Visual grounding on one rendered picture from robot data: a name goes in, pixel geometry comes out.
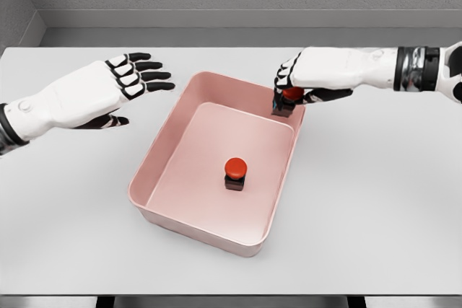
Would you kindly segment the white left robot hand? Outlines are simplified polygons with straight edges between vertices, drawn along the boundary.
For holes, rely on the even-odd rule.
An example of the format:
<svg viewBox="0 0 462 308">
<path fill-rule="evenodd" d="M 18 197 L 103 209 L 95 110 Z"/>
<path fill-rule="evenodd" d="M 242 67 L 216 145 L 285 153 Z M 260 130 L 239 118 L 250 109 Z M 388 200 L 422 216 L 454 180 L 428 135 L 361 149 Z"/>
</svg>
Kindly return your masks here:
<svg viewBox="0 0 462 308">
<path fill-rule="evenodd" d="M 126 53 L 95 61 L 61 77 L 44 89 L 51 125 L 57 128 L 104 129 L 125 126 L 129 119 L 113 113 L 144 94 L 170 91 L 175 84 L 162 63 L 148 53 Z"/>
</svg>

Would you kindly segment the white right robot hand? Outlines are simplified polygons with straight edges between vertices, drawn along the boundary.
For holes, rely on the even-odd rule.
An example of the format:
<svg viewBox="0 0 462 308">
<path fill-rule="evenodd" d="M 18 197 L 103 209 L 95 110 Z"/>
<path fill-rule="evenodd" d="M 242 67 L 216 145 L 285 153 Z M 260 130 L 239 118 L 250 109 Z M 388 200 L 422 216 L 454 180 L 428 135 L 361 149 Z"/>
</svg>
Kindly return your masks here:
<svg viewBox="0 0 462 308">
<path fill-rule="evenodd" d="M 273 110 L 280 112 L 284 91 L 303 89 L 295 105 L 348 97 L 360 85 L 359 51 L 352 48 L 308 47 L 279 67 L 274 79 Z"/>
</svg>

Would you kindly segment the red button industrial switch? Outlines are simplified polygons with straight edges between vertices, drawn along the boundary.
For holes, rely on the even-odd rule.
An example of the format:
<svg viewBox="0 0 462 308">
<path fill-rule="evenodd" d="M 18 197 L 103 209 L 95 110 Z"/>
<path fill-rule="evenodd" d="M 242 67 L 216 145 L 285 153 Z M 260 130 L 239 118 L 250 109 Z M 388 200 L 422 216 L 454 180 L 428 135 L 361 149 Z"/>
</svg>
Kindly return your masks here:
<svg viewBox="0 0 462 308">
<path fill-rule="evenodd" d="M 228 190 L 242 191 L 248 166 L 240 157 L 233 157 L 225 163 L 225 187 Z"/>
<path fill-rule="evenodd" d="M 283 89 L 281 92 L 274 90 L 272 115 L 288 118 L 295 109 L 297 101 L 304 97 L 305 90 L 300 87 Z"/>
</svg>

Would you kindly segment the pink rectangular basket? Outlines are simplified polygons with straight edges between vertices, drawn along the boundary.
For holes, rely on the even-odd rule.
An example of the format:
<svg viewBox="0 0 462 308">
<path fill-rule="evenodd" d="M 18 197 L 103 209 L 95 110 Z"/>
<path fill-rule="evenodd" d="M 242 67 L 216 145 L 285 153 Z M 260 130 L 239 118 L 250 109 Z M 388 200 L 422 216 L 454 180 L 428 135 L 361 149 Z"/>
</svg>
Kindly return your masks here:
<svg viewBox="0 0 462 308">
<path fill-rule="evenodd" d="M 204 71 L 187 83 L 152 142 L 128 198 L 153 224 L 242 257 L 266 240 L 305 109 L 272 115 L 273 90 Z M 225 163 L 247 166 L 242 191 Z"/>
</svg>

